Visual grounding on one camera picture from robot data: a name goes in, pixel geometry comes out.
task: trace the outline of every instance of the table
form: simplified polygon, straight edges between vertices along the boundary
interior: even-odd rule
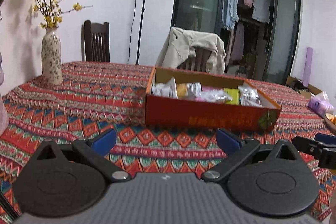
[[[0,137],[0,190],[19,210],[11,183],[45,138],[58,144],[79,137],[93,138],[114,127],[117,144],[106,158],[130,174],[136,172],[195,172],[200,176],[218,164],[225,154],[209,130],[144,126],[145,87],[151,67],[125,64],[71,62],[63,64],[63,84],[41,86],[41,77],[24,83],[3,97],[9,126]],[[288,87],[252,81],[276,102],[282,113],[269,134],[241,133],[263,144],[275,144],[295,136],[313,138],[331,134],[323,119],[307,108],[308,100]],[[317,167],[317,161],[302,154],[320,182],[319,199],[312,214],[323,220],[336,177]],[[10,219],[0,210],[0,223]]]

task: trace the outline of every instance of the purple plastic bag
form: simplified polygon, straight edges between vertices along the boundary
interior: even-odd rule
[[[309,100],[308,107],[321,117],[324,117],[326,113],[334,113],[334,107],[330,104],[325,91],[312,96]]]

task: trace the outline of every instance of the blue shirt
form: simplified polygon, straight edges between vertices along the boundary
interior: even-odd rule
[[[224,28],[232,30],[236,22],[238,22],[239,17],[237,15],[238,0],[224,0],[223,11],[222,11],[222,21]]]

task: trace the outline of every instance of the wooden chair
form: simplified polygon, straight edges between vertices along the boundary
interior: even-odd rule
[[[206,63],[211,55],[211,51],[201,47],[195,47],[196,57],[189,57],[178,69],[207,72]]]
[[[84,45],[86,61],[110,62],[109,23],[84,22]]]

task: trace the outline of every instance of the bowl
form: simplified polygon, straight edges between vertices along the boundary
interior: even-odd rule
[[[329,130],[334,134],[336,135],[336,125],[334,125],[330,119],[334,118],[335,115],[333,114],[330,114],[330,113],[326,113],[325,116],[324,116],[324,120],[325,120],[325,123],[327,125],[327,127],[329,128]]]

